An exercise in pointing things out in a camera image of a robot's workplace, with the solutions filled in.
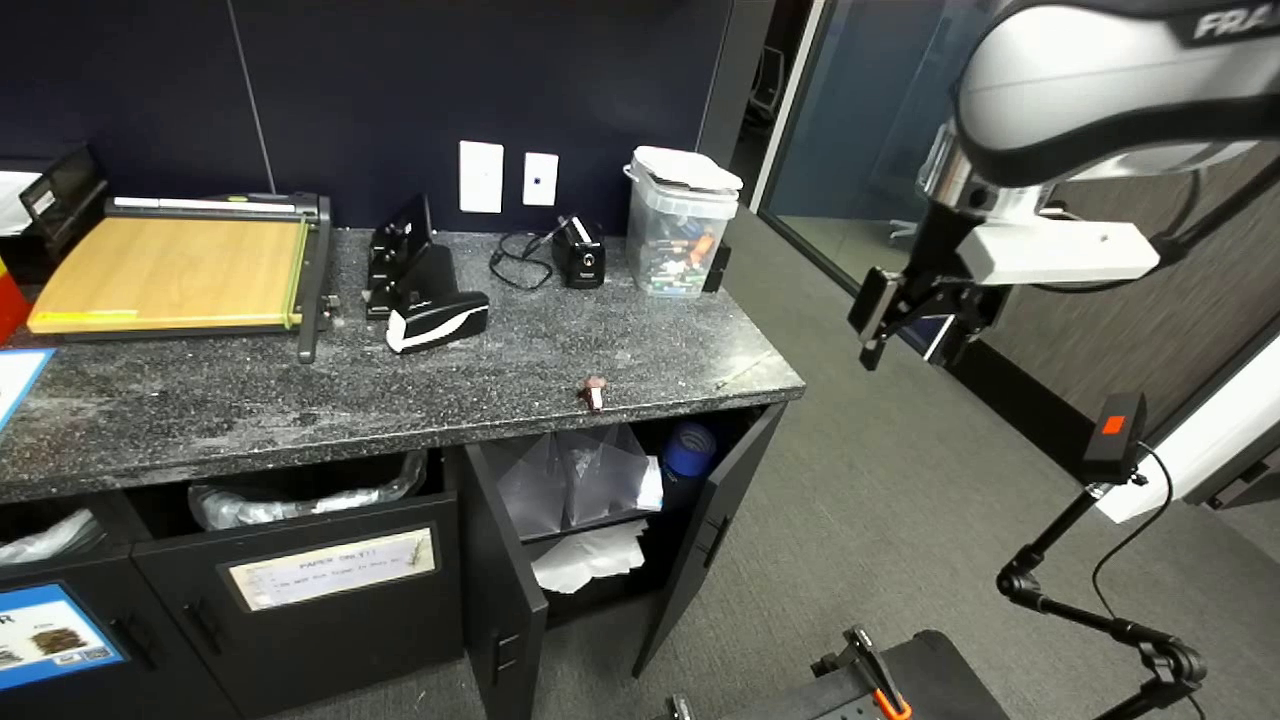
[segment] red light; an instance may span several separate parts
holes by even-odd
[[[1103,437],[1119,437],[1123,426],[1129,426],[1129,417],[1108,417],[1108,419],[1103,419]]]

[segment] plastic bag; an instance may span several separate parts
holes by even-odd
[[[644,467],[633,429],[587,429],[535,442],[494,487],[528,540],[637,515]]]
[[[404,473],[389,485],[377,487],[348,487],[332,495],[286,495],[281,485],[274,487],[219,487],[219,485],[193,485],[188,503],[199,530],[207,531],[227,531],[227,530],[252,530],[252,525],[281,525],[295,515],[328,515],[328,513],[353,513],[353,509],[371,509],[371,503],[390,503],[406,495],[419,485],[419,473]]]
[[[65,557],[73,547],[86,547],[104,537],[104,530],[94,525],[94,515],[86,509],[46,525],[44,531],[19,537],[12,545],[0,545],[0,565],[39,565],[50,557]]]

